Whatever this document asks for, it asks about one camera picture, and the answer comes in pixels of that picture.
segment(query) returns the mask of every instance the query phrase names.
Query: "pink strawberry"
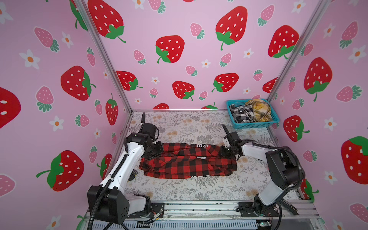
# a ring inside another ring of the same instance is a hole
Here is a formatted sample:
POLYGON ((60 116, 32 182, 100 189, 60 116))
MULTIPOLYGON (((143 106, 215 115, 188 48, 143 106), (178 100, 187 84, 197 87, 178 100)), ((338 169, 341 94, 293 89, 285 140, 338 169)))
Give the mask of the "pink strawberry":
POLYGON ((97 158, 97 147, 93 146, 89 154, 89 161, 91 162, 91 164, 95 162, 96 158, 97 158))
POLYGON ((222 56, 220 66, 225 67, 230 61, 231 61, 231 53, 227 53, 224 56, 222 56))
POLYGON ((159 93, 157 92, 157 89, 155 89, 155 88, 153 88, 153 89, 151 89, 151 90, 149 91, 149 95, 150 95, 150 97, 152 97, 152 98, 157 97, 157 94, 159 94, 159 93))
POLYGON ((207 95, 208 95, 207 91, 203 91, 202 93, 199 94, 199 99, 204 100, 206 99, 207 95))
POLYGON ((308 162, 313 162, 313 161, 316 161, 317 160, 317 154, 316 154, 316 152, 314 152, 314 151, 309 151, 309 150, 307 150, 307 151, 305 151, 304 153, 303 153, 303 157, 304 157, 304 159, 305 160, 307 160, 308 162))
POLYGON ((292 107, 293 107, 293 109, 298 110, 298 109, 300 109, 300 107, 303 107, 303 105, 304 105, 303 98, 299 98, 299 100, 294 101, 292 107))
POLYGON ((253 79, 256 80, 256 81, 260 81, 263 77, 263 73, 262 73, 262 70, 257 70, 254 72, 254 76, 253 76, 253 79))
POLYGON ((269 5, 261 12, 261 17, 258 19, 258 26, 263 26, 268 20, 272 18, 273 12, 275 11, 274 5, 269 5))
POLYGON ((363 90, 360 89, 359 86, 346 86, 338 94, 336 95, 336 99, 342 102, 349 102, 351 99, 357 99, 360 97, 361 92, 363 90))
POLYGON ((113 132, 113 134, 111 134, 111 138, 113 139, 113 143, 116 144, 116 134, 113 132))
POLYGON ((52 35, 50 34, 49 31, 39 27, 35 27, 34 32, 36 37, 38 38, 38 40, 40 40, 41 44, 44 47, 50 48, 50 50, 55 53, 57 53, 60 50, 57 40, 52 39, 52 35))
POLYGON ((82 127, 86 127, 89 124, 89 118, 84 114, 78 115, 74 121, 76 125, 82 127))
POLYGON ((95 59, 94 53, 93 53, 93 51, 90 47, 88 47, 88 49, 87 49, 87 58, 89 60, 89 63, 91 64, 91 66, 95 66, 96 59, 95 59))
POLYGON ((294 87, 295 87, 295 77, 293 76, 293 77, 291 77, 291 79, 290 79, 290 83, 289 83, 289 92, 293 91, 294 87))
POLYGON ((144 65, 146 63, 146 59, 144 59, 144 55, 139 50, 134 51, 134 58, 138 61, 139 64, 144 65))
POLYGON ((193 66, 187 66, 185 67, 185 70, 187 71, 187 74, 194 76, 197 76, 198 72, 195 70, 193 66))
POLYGON ((205 36, 205 31, 202 30, 202 26, 197 23, 190 24, 190 32, 192 32, 193 37, 197 37, 197 39, 202 39, 205 36))
POLYGON ((95 100, 95 107, 98 115, 102 115, 102 105, 99 100, 95 100))
POLYGON ((0 174, 0 197, 15 189, 15 180, 6 174, 0 174))
POLYGON ((358 22, 354 21, 345 29, 341 35, 342 40, 340 41, 340 48, 346 48, 352 43, 352 39, 358 33, 358 22))
POLYGON ((52 109, 51 104, 54 103, 54 96, 47 86, 42 86, 36 93, 36 103, 38 109, 42 112, 49 112, 52 109))
POLYGON ((361 221, 368 223, 368 207, 360 203, 350 205, 350 211, 361 221))

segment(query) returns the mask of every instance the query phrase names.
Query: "red strawberry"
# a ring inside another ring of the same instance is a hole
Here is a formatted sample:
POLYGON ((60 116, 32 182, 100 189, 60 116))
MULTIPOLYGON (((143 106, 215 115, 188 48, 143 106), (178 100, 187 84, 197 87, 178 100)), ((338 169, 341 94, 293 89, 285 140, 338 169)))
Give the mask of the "red strawberry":
POLYGON ((211 92, 216 89, 219 92, 227 92, 233 88, 233 86, 238 82, 239 76, 235 73, 230 74, 220 74, 215 77, 213 86, 215 87, 211 92))
POLYGON ((65 150, 52 160, 51 170, 40 172, 36 177, 50 172, 47 176, 47 183, 50 188, 59 192, 76 182, 82 176, 83 171, 83 161, 72 151, 65 150))
POLYGON ((96 59, 95 59, 94 53, 93 53, 93 51, 90 47, 88 47, 88 49, 87 49, 87 58, 88 58, 89 63, 91 64, 91 66, 92 67, 95 66, 96 59))
POLYGON ((15 189, 15 180, 6 174, 0 174, 0 197, 5 196, 15 189))
POLYGON ((173 83, 173 90, 175 96, 177 96, 178 98, 191 98, 193 100, 192 96, 194 95, 194 86, 192 84, 183 81, 176 81, 173 83))
POLYGON ((265 91, 266 93, 270 93, 271 89, 273 88, 275 82, 276 82, 277 78, 272 79, 269 82, 266 82, 263 87, 262 90, 265 91))
POLYGON ((95 107, 98 115, 102 115, 102 105, 99 100, 95 100, 95 107))
POLYGON ((368 139, 354 137, 345 141, 341 157, 348 177, 359 184, 368 184, 368 139))
POLYGON ((137 87, 143 88, 138 86, 138 79, 131 72, 116 71, 116 73, 124 90, 135 90, 137 87))
POLYGON ((303 137, 304 123, 299 116, 291 116, 284 120, 284 130, 287 136, 294 142, 299 141, 303 137))
POLYGON ((69 95, 78 100, 87 100, 91 95, 92 88, 88 74, 80 66, 73 66, 61 76, 61 87, 69 95))
POLYGON ((346 86, 338 94, 336 95, 336 99, 342 102, 349 102, 351 99, 357 99, 360 97, 361 92, 363 90, 360 89, 359 86, 346 86))
POLYGON ((88 0, 88 10, 99 34, 115 39, 124 33, 124 22, 120 14, 102 0, 88 0))
POLYGON ((57 53, 60 50, 57 40, 52 39, 52 35, 50 34, 49 31, 39 28, 39 27, 35 27, 34 32, 35 32, 36 37, 38 38, 38 40, 40 40, 41 44, 44 47, 50 48, 50 50, 55 53, 57 53))
POLYGON ((345 29, 343 34, 341 35, 340 48, 346 48, 352 43, 352 39, 358 33, 358 22, 354 21, 350 23, 350 25, 345 29))
POLYGON ((368 207, 365 207, 361 203, 354 203, 350 205, 349 208, 350 211, 361 221, 368 223, 368 207))
POLYGON ((109 99, 106 102, 105 110, 106 110, 106 116, 107 116, 107 119, 110 125, 114 125, 117 119, 117 115, 119 113, 119 108, 117 106, 116 101, 113 98, 112 93, 111 93, 111 99, 109 99))
POLYGON ((110 162, 111 162, 111 158, 113 156, 111 154, 106 154, 106 156, 102 159, 101 161, 101 166, 99 166, 97 164, 97 167, 101 168, 100 169, 100 176, 102 179, 105 179, 105 176, 106 176, 106 173, 107 173, 107 169, 109 168, 110 166, 110 162))
POLYGON ((178 35, 166 36, 157 39, 156 41, 156 53, 160 56, 160 59, 164 62, 174 63, 177 62, 184 50, 184 40, 178 35))
POLYGON ((0 128, 13 120, 21 111, 18 98, 10 91, 0 87, 0 128))
POLYGON ((152 109, 170 109, 169 106, 165 103, 161 103, 153 107, 152 109))
POLYGON ((317 93, 322 92, 330 84, 332 70, 321 57, 314 59, 308 67, 304 78, 304 89, 310 94, 316 94, 313 101, 317 99, 317 93))
POLYGON ((300 55, 307 56, 312 50, 313 50, 313 45, 311 43, 308 43, 306 46, 303 47, 303 49, 300 52, 300 55))
POLYGON ((91 164, 95 162, 96 158, 97 158, 97 147, 93 146, 89 154, 89 161, 91 162, 91 164))
POLYGON ((247 18, 247 9, 243 6, 238 6, 219 20, 216 25, 216 35, 217 39, 222 42, 221 50, 224 43, 231 45, 243 37, 247 25, 247 18))
POLYGON ((292 76, 289 83, 289 92, 293 91, 294 87, 295 87, 295 77, 292 76))
POLYGON ((279 58, 290 53, 297 41, 299 34, 291 26, 283 25, 273 34, 270 46, 268 47, 268 56, 279 58))

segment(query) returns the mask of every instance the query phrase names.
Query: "buffalo check fabric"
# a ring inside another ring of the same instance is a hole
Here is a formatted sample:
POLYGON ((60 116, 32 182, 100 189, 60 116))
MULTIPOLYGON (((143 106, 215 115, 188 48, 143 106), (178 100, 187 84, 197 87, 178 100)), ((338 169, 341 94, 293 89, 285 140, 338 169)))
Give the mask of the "buffalo check fabric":
POLYGON ((165 179, 186 179, 201 176, 228 176, 236 171, 235 158, 225 158, 221 147, 207 144, 162 143, 160 157, 142 158, 139 169, 144 175, 165 179))

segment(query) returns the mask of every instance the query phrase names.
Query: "strawberry print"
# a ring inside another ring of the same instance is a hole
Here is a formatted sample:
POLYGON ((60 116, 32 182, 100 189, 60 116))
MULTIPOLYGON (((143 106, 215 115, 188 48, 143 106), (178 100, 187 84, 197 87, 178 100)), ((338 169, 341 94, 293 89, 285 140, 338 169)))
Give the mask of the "strawberry print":
POLYGON ((40 40, 41 44, 46 47, 50 48, 52 52, 59 52, 59 44, 57 43, 57 40, 52 38, 52 35, 49 31, 35 27, 34 32, 38 40, 40 40))
POLYGON ((262 73, 262 70, 256 70, 254 72, 254 76, 253 76, 253 79, 256 80, 256 81, 260 81, 263 77, 263 73, 262 73))
POLYGON ((185 70, 187 71, 187 74, 191 75, 192 77, 197 76, 198 74, 193 66, 187 66, 185 67, 185 70))
POLYGON ((273 34, 270 46, 268 47, 268 56, 279 58, 285 54, 290 53, 297 41, 299 40, 299 34, 291 26, 283 25, 273 34))
POLYGON ((107 169, 109 168, 110 166, 110 162, 111 162, 111 159, 112 159, 112 155, 111 154, 106 154, 106 156, 102 159, 101 161, 101 166, 99 166, 97 164, 97 167, 101 168, 100 169, 100 176, 102 179, 105 179, 105 176, 106 176, 106 173, 107 173, 107 169))
POLYGON ((340 41, 340 48, 344 49, 348 47, 353 41, 352 39, 355 38, 355 36, 358 33, 358 22, 354 21, 350 23, 350 25, 345 29, 343 34, 341 35, 341 41, 340 41))
POLYGON ((173 90, 175 96, 177 96, 178 98, 191 98, 193 100, 192 96, 194 95, 194 86, 192 84, 183 81, 176 81, 173 83, 173 90))
POLYGON ((124 90, 130 91, 135 90, 137 87, 143 88, 138 86, 138 79, 131 72, 116 71, 116 73, 124 90))
POLYGON ((97 147, 93 146, 91 148, 91 152, 89 153, 89 162, 91 162, 91 164, 93 164, 95 162, 97 158, 97 147))
POLYGON ((258 26, 264 26, 268 20, 270 20, 273 16, 273 12, 275 11, 274 5, 269 5, 261 12, 261 17, 258 19, 258 26))
POLYGON ((368 184, 368 139, 354 137, 345 141, 341 157, 348 177, 359 184, 368 184))
POLYGON ((291 116, 284 120, 284 130, 287 136, 294 142, 299 141, 303 137, 304 123, 299 116, 291 116))
POLYGON ((156 53, 160 56, 160 59, 164 62, 174 63, 177 62, 184 50, 184 40, 178 35, 166 36, 157 39, 156 41, 156 53))
POLYGON ((322 92, 330 84, 332 70, 321 57, 314 59, 308 67, 304 78, 304 89, 310 94, 316 94, 313 101, 317 100, 318 92, 322 92))
POLYGON ((220 50, 222 50, 224 43, 231 45, 243 37, 247 18, 247 9, 243 6, 238 6, 219 20, 216 25, 216 35, 217 39, 222 42, 220 50))
POLYGON ((163 14, 165 12, 165 3, 161 0, 148 0, 149 5, 154 11, 157 11, 159 14, 163 14))
POLYGON ((65 150, 52 160, 50 170, 40 172, 36 177, 49 173, 47 183, 50 188, 59 192, 76 182, 83 171, 83 161, 72 151, 65 150))
POLYGON ((0 128, 13 120, 21 111, 21 103, 12 92, 0 87, 0 128))
POLYGON ((146 63, 146 59, 144 59, 144 55, 139 50, 134 51, 134 58, 141 65, 144 65, 146 63))
POLYGON ((238 80, 239 75, 237 75, 236 73, 220 74, 215 77, 215 80, 213 82, 213 86, 215 88, 211 92, 213 93, 214 90, 217 90, 219 92, 227 92, 234 87, 238 80))
POLYGON ((15 189, 15 180, 6 174, 0 174, 0 197, 9 194, 15 189))
POLYGON ((124 22, 120 14, 102 0, 88 0, 88 10, 98 33, 106 38, 115 39, 124 33, 124 22))
POLYGON ((304 105, 304 100, 303 98, 299 98, 299 100, 295 100, 293 105, 292 105, 292 108, 295 109, 295 110, 298 110, 300 109, 300 107, 303 107, 304 105))
POLYGON ((87 100, 92 92, 88 74, 80 66, 73 66, 61 76, 61 87, 78 100, 87 100))
POLYGON ((231 61, 231 53, 227 53, 224 56, 222 56, 220 66, 225 67, 230 61, 231 61))
POLYGON ((116 101, 113 98, 113 94, 111 93, 111 99, 106 102, 105 106, 107 120, 110 125, 114 125, 117 119, 117 115, 119 113, 119 108, 117 106, 116 101))
POLYGON ((197 23, 190 24, 190 32, 193 37, 197 37, 197 39, 202 39, 205 36, 205 31, 202 30, 202 26, 197 23))
POLYGON ((363 90, 361 90, 360 87, 356 85, 354 85, 353 87, 346 86, 337 93, 336 99, 342 102, 349 102, 351 99, 356 100, 358 97, 361 96, 362 91, 363 90))

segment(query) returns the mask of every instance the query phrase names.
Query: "white flower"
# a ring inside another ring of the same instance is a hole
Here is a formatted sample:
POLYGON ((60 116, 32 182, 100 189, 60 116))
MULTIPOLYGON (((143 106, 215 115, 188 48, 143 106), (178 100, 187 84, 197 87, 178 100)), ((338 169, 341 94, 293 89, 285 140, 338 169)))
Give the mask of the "white flower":
POLYGON ((337 125, 336 122, 333 122, 333 118, 331 117, 329 120, 325 119, 325 128, 329 128, 331 131, 333 130, 333 127, 337 125))
POLYGON ((157 83, 159 83, 159 79, 158 78, 152 78, 152 81, 155 85, 157 85, 157 83))
POLYGON ((13 18, 7 12, 5 12, 5 10, 5 3, 0 2, 0 12, 2 13, 0 14, 0 23, 3 25, 5 24, 5 19, 13 21, 13 18))
POLYGON ((55 119, 53 121, 50 121, 49 123, 50 123, 50 125, 54 126, 54 132, 55 132, 56 130, 62 130, 63 129, 64 120, 59 119, 58 116, 55 116, 55 119))
POLYGON ((298 14, 300 13, 300 10, 306 5, 306 3, 304 2, 304 0, 299 0, 294 2, 294 8, 291 11, 293 12, 297 12, 298 14))
POLYGON ((336 177, 333 176, 333 172, 326 172, 325 171, 325 180, 329 181, 331 184, 333 184, 334 181, 337 181, 336 177))
POLYGON ((64 32, 61 33, 63 34, 63 38, 61 40, 67 44, 68 48, 74 45, 74 43, 70 40, 70 34, 66 35, 64 32))
POLYGON ((98 130, 98 128, 96 128, 96 132, 93 132, 93 134, 95 135, 95 139, 97 139, 98 137, 101 137, 101 130, 98 130))
POLYGON ((254 54, 254 52, 252 52, 251 48, 249 48, 249 50, 244 51, 244 57, 251 58, 252 54, 254 54))
POLYGON ((141 8, 143 10, 143 3, 145 2, 145 0, 133 0, 133 2, 135 3, 135 8, 141 8))
POLYGON ((206 59, 205 61, 202 61, 202 68, 206 67, 208 68, 208 66, 211 64, 211 62, 208 61, 208 59, 206 59))
POLYGON ((243 89, 243 91, 244 91, 244 92, 243 92, 243 94, 244 94, 244 93, 248 94, 251 90, 250 90, 250 89, 249 89, 249 87, 248 87, 248 88, 246 88, 246 89, 243 89))
POLYGON ((367 53, 364 52, 366 45, 363 45, 362 47, 353 48, 353 54, 350 55, 347 59, 353 60, 354 64, 358 62, 359 58, 367 56, 367 53))
POLYGON ((55 228, 59 227, 60 226, 60 223, 59 223, 59 220, 60 220, 60 217, 61 216, 58 216, 58 217, 52 217, 51 218, 51 224, 49 224, 47 227, 46 227, 46 230, 54 230, 55 228))
POLYGON ((19 55, 25 60, 24 65, 26 67, 33 66, 35 69, 38 70, 38 62, 41 60, 39 57, 33 56, 31 50, 27 50, 27 53, 19 53, 19 55))

